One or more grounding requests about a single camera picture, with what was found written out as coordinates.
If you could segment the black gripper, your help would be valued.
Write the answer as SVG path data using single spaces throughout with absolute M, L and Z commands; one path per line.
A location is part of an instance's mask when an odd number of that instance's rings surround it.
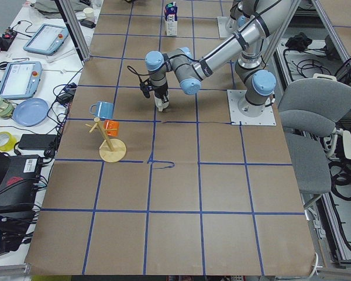
M 150 77 L 150 82 L 154 91 L 154 96 L 162 101 L 168 101 L 167 79 L 162 78 L 161 80 L 155 80 L 154 78 Z

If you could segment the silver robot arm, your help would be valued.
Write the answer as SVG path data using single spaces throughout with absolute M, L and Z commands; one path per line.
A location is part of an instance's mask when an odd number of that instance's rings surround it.
M 154 92 L 155 105 L 162 111 L 168 106 L 168 83 L 166 73 L 174 72 L 185 94 L 196 94 L 201 81 L 213 75 L 235 56 L 247 57 L 249 50 L 260 40 L 273 34 L 285 21 L 291 8 L 291 1 L 240 1 L 246 22 L 237 28 L 219 46 L 197 61 L 191 60 L 187 47 L 172 52 L 150 51 L 145 57 L 149 78 L 140 82 L 140 89 L 146 98 Z

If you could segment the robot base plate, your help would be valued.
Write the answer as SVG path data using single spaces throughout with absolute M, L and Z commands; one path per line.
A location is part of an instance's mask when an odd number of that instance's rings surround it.
M 276 126 L 273 107 L 268 96 L 263 105 L 246 101 L 246 90 L 227 90 L 230 122 L 243 126 Z

